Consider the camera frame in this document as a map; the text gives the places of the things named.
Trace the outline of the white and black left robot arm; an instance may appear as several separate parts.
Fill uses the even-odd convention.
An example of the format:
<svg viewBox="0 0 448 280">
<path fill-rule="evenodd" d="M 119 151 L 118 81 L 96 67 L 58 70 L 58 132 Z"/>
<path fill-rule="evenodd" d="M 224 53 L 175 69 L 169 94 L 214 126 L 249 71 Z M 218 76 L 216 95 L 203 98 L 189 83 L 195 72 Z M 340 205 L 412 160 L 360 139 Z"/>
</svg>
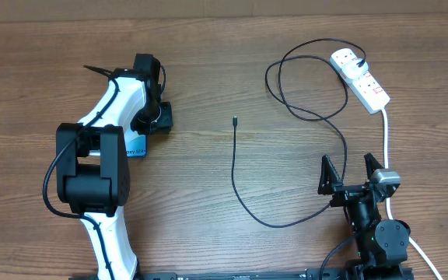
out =
<svg viewBox="0 0 448 280">
<path fill-rule="evenodd" d="M 107 90 L 78 122 L 58 126 L 42 196 L 50 212 L 85 226 L 98 264 L 94 279 L 142 279 L 124 219 L 128 160 L 146 156 L 147 138 L 173 127 L 162 98 L 166 70 L 155 56 L 136 54 L 131 68 L 91 71 L 107 78 Z"/>
</svg>

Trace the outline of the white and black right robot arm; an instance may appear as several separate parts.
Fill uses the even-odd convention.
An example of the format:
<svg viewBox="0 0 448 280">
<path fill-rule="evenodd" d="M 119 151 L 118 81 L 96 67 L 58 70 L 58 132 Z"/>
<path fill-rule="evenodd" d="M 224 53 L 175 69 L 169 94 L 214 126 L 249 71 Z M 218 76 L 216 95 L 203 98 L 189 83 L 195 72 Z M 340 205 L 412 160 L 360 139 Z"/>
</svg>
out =
<svg viewBox="0 0 448 280">
<path fill-rule="evenodd" d="M 402 263 L 408 259 L 410 226 L 398 219 L 382 219 L 377 204 L 395 193 L 401 184 L 397 171 L 383 167 L 375 157 L 364 155 L 367 179 L 345 186 L 329 156 L 322 157 L 318 193 L 330 195 L 332 208 L 342 207 L 353 236 L 335 247 L 323 261 L 319 279 L 408 280 L 414 275 Z M 333 272 L 324 269 L 335 252 L 354 241 L 358 258 Z"/>
</svg>

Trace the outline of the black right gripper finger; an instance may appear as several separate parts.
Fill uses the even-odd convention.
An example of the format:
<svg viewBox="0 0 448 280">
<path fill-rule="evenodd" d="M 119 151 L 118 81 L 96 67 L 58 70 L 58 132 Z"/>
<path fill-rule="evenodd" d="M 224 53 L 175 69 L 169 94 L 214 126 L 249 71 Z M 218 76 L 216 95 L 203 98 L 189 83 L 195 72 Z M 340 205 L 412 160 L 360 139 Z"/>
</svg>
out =
<svg viewBox="0 0 448 280">
<path fill-rule="evenodd" d="M 376 160 L 372 153 L 365 154 L 364 160 L 368 181 L 378 181 L 379 170 L 383 169 L 383 166 Z"/>
<path fill-rule="evenodd" d="M 342 180 L 334 168 L 329 155 L 324 155 L 321 159 L 320 182 L 318 194 L 328 195 L 338 192 L 343 187 Z"/>
</svg>

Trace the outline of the blue Samsung Galaxy smartphone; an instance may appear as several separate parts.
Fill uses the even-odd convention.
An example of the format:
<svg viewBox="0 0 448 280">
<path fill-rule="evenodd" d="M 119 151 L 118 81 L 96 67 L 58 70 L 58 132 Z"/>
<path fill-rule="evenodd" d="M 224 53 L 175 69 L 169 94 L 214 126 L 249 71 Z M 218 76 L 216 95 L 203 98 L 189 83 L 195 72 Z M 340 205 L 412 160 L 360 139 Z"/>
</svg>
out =
<svg viewBox="0 0 448 280">
<path fill-rule="evenodd" d="M 146 156 L 146 135 L 140 135 L 136 131 L 127 130 L 124 133 L 127 157 Z"/>
</svg>

